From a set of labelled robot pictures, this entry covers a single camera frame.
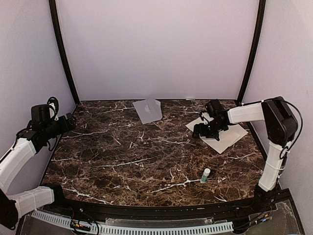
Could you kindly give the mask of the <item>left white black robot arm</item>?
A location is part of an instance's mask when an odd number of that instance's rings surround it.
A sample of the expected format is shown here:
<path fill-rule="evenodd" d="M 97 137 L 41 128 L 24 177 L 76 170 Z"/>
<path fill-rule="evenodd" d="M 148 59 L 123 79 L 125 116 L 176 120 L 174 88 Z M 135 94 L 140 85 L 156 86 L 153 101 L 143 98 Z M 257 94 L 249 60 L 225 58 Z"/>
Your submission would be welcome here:
<path fill-rule="evenodd" d="M 57 116 L 53 103 L 31 108 L 31 120 L 27 127 L 16 134 L 11 148 L 0 159 L 0 223 L 14 230 L 20 218 L 42 206 L 50 206 L 58 213 L 66 213 L 69 203 L 47 186 L 7 195 L 8 189 L 24 165 L 39 151 L 57 138 L 76 127 L 76 117 L 71 113 Z"/>

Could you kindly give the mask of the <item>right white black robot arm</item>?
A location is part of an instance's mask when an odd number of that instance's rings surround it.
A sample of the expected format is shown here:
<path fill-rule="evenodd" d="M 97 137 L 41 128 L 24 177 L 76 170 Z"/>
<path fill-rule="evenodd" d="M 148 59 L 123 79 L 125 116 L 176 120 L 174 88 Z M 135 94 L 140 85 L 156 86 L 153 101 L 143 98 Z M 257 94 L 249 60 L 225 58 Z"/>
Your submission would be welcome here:
<path fill-rule="evenodd" d="M 253 121 L 265 122 L 269 151 L 265 168 L 255 189 L 259 194 L 250 200 L 249 205 L 253 212 L 261 212 L 268 205 L 268 197 L 262 192 L 271 192 L 276 187 L 284 171 L 287 154 L 303 128 L 303 121 L 297 121 L 292 112 L 295 106 L 278 96 L 230 109 L 224 109 L 215 99 L 209 101 L 205 108 L 212 119 L 208 121 L 203 113 L 200 113 L 201 123 L 193 127 L 193 137 L 197 139 L 220 141 L 220 132 L 227 131 L 231 125 Z"/>

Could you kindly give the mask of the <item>beige letter paper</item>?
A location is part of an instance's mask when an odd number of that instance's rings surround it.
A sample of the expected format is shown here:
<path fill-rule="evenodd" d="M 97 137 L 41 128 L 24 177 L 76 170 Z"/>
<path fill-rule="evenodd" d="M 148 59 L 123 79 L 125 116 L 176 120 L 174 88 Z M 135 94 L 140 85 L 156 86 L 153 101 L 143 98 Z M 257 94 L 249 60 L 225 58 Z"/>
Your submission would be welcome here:
<path fill-rule="evenodd" d="M 217 141 L 216 139 L 209 139 L 205 137 L 201 137 L 201 140 L 203 140 L 219 154 L 222 154 L 227 148 L 234 145 L 247 134 L 248 132 L 243 127 L 241 127 L 241 125 L 236 124 L 229 126 L 229 129 L 227 131 L 221 131 L 219 133 L 219 141 Z"/>

